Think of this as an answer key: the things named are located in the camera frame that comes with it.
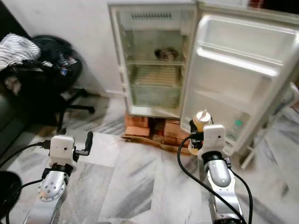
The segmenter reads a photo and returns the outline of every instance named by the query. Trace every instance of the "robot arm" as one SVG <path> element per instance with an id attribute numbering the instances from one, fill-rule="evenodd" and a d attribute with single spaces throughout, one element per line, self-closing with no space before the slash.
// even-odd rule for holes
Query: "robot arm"
<path id="1" fill-rule="evenodd" d="M 242 210 L 235 194 L 235 176 L 223 159 L 225 128 L 223 125 L 207 125 L 203 135 L 197 135 L 191 143 L 198 150 L 198 159 L 204 163 L 207 181 L 210 187 L 242 216 Z M 213 224 L 241 224 L 239 217 L 218 197 L 210 193 L 209 207 Z"/>
<path id="2" fill-rule="evenodd" d="M 67 197 L 67 184 L 71 173 L 77 169 L 80 155 L 89 155 L 93 133 L 87 134 L 84 150 L 76 150 L 73 137 L 57 135 L 50 142 L 50 168 L 43 172 L 38 196 L 24 224 L 56 224 L 59 211 Z"/>

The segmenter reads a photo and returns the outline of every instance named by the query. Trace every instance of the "marble floor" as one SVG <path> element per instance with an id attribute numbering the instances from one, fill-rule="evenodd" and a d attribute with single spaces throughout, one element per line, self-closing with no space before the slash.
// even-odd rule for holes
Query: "marble floor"
<path id="1" fill-rule="evenodd" d="M 118 99 L 103 103 L 102 113 L 113 113 L 118 103 Z M 120 112 L 106 117 L 99 110 L 98 116 L 93 115 L 95 120 L 88 122 L 84 122 L 88 114 L 74 113 L 65 120 L 67 134 L 75 137 L 77 148 L 83 148 L 85 130 L 93 130 L 93 147 L 88 157 L 80 157 L 78 170 L 71 175 L 60 224 L 211 224 L 208 193 L 180 170 L 175 154 L 125 142 L 117 136 L 119 133 L 113 130 L 119 130 L 114 126 L 123 116 Z M 52 134 L 53 129 L 48 127 L 24 132 L 12 148 Z M 298 223 L 298 134 L 299 125 L 282 116 L 257 146 L 254 160 L 245 170 L 239 168 L 237 157 L 232 159 L 234 171 L 248 183 L 254 196 L 254 224 Z M 49 162 L 48 153 L 29 149 L 6 168 L 18 173 L 23 183 L 40 179 Z M 196 157 L 183 156 L 182 161 L 192 173 L 200 175 Z M 238 180 L 235 189 L 247 220 L 246 189 Z M 34 195 L 36 185 L 22 191 L 10 214 L 11 224 L 23 222 Z"/>
<path id="2" fill-rule="evenodd" d="M 124 134 L 124 114 L 126 111 L 124 98 L 106 98 L 91 95 L 87 98 L 79 98 L 74 104 L 94 106 L 95 113 L 67 110 L 63 127 L 106 134 Z"/>

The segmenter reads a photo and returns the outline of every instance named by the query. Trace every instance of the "black cable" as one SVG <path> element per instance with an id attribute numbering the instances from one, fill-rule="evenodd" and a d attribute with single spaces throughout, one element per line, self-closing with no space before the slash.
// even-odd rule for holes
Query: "black cable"
<path id="1" fill-rule="evenodd" d="M 253 213 L 253 199 L 252 199 L 251 191 L 250 191 L 249 186 L 247 185 L 247 183 L 238 174 L 236 174 L 232 169 L 230 169 L 230 171 L 232 171 L 232 173 L 244 184 L 244 186 L 246 187 L 246 190 L 248 192 L 248 197 L 249 197 L 248 224 L 251 224 L 252 223 L 252 213 Z"/>
<path id="2" fill-rule="evenodd" d="M 29 182 L 29 183 L 24 184 L 24 185 L 20 186 L 20 187 L 16 190 L 15 194 L 19 195 L 19 194 L 21 193 L 22 188 L 24 188 L 24 187 L 26 187 L 26 186 L 28 186 L 28 185 L 31 185 L 31 184 L 39 183 L 39 182 L 41 182 L 41 181 L 43 181 L 43 179 L 40 179 L 40 180 L 37 180 L 37 181 L 32 181 L 32 182 Z M 10 212 L 10 211 L 8 211 L 8 213 L 5 215 L 5 221 L 6 221 L 6 224 L 9 224 L 9 212 Z"/>
<path id="3" fill-rule="evenodd" d="M 9 161 L 11 158 L 13 158 L 15 155 L 17 155 L 18 153 L 24 151 L 25 149 L 27 148 L 30 148 L 30 147 L 34 147 L 34 146 L 42 146 L 43 142 L 38 142 L 38 143 L 34 143 L 34 144 L 31 144 L 31 145 L 28 145 L 28 146 L 25 146 L 19 150 L 17 150 L 16 152 L 12 153 L 9 157 L 7 157 L 2 163 L 0 163 L 0 168 L 7 162 Z"/>
<path id="4" fill-rule="evenodd" d="M 188 136 L 187 138 L 185 138 L 181 144 L 178 147 L 178 164 L 181 167 L 181 169 L 190 177 L 192 178 L 195 182 L 199 183 L 202 187 L 204 187 L 206 190 L 208 190 L 210 193 L 212 193 L 213 195 L 215 195 L 217 198 L 219 198 L 219 200 L 221 200 L 226 206 L 228 206 L 238 217 L 239 219 L 242 221 L 242 224 L 246 224 L 245 219 L 243 218 L 243 216 L 231 205 L 229 204 L 226 200 L 224 200 L 219 194 L 217 194 L 213 189 L 211 189 L 209 186 L 207 186 L 206 184 L 204 184 L 202 181 L 200 181 L 199 179 L 197 179 L 193 174 L 191 174 L 182 164 L 181 162 L 181 158 L 180 158 L 180 154 L 181 154 L 181 150 L 182 147 L 184 145 L 184 143 L 190 139 L 192 137 L 192 135 Z"/>

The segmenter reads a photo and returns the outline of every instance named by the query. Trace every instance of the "chair wheel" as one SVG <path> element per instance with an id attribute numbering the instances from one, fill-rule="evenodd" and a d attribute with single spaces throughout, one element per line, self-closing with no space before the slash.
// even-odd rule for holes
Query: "chair wheel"
<path id="1" fill-rule="evenodd" d="M 94 109 L 94 108 L 91 108 L 91 109 L 88 110 L 88 112 L 89 112 L 90 114 L 93 114 L 93 113 L 95 113 L 95 109 Z"/>

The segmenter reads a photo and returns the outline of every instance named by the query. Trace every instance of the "mini fridge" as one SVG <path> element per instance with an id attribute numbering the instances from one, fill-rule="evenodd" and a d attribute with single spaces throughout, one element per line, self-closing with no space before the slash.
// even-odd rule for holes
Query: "mini fridge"
<path id="1" fill-rule="evenodd" d="M 128 113 L 190 132 L 207 109 L 227 130 L 227 154 L 246 148 L 299 73 L 296 15 L 177 2 L 109 12 Z"/>

